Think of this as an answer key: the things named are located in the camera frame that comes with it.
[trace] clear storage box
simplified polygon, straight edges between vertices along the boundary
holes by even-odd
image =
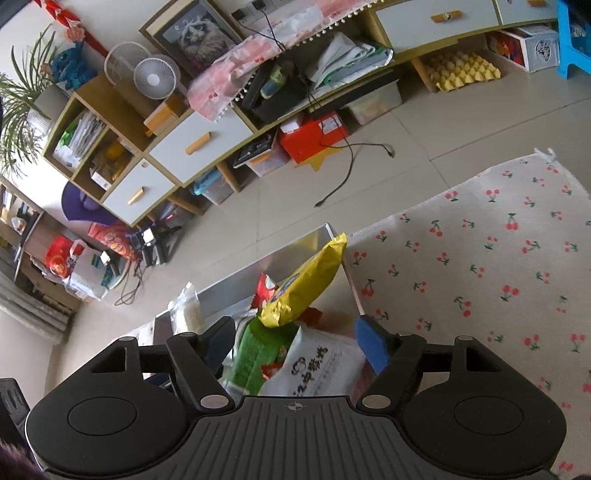
[[[359,125],[366,125],[400,104],[402,104],[402,97],[398,91],[398,80],[396,80],[353,100],[347,104],[347,108]]]
[[[222,174],[214,168],[193,182],[194,195],[203,195],[214,205],[221,205],[232,193],[232,187],[223,179]]]
[[[276,142],[270,151],[247,161],[246,165],[248,165],[257,176],[262,177],[273,170],[282,167],[290,160],[291,158],[289,154],[283,150],[283,147],[279,145],[279,142]]]

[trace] yellow snack bag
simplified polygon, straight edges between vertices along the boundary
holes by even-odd
[[[333,281],[346,247],[342,233],[293,272],[262,308],[263,325],[273,328],[297,320]]]

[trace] rug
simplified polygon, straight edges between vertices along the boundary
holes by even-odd
[[[354,233],[346,255],[366,314],[430,343],[476,337],[564,411],[554,473],[591,472],[591,203],[552,151]]]

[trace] pink cloth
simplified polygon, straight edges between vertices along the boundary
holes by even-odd
[[[286,37],[277,34],[282,20],[274,19],[275,14],[280,15],[282,9],[274,12],[271,23],[278,40],[290,48],[371,3],[368,0],[305,0],[306,9],[301,16],[307,28],[294,31]],[[261,63],[280,53],[274,40],[255,34],[248,37],[193,80],[187,95],[191,107],[205,118],[215,120],[244,88],[252,72]]]

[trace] white bag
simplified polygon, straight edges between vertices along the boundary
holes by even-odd
[[[197,298],[197,291],[191,282],[187,283],[180,295],[169,302],[170,322],[173,335],[183,332],[194,332],[201,335],[207,330],[201,314],[201,304]]]
[[[364,363],[365,355],[355,340],[302,325],[283,367],[263,384],[258,394],[273,397],[348,395]]]
[[[74,250],[81,245],[84,250],[75,255]],[[76,240],[70,248],[70,256],[75,260],[74,269],[70,275],[68,285],[89,297],[102,300],[109,289],[105,278],[107,267],[100,260],[100,252],[88,247],[82,240]]]

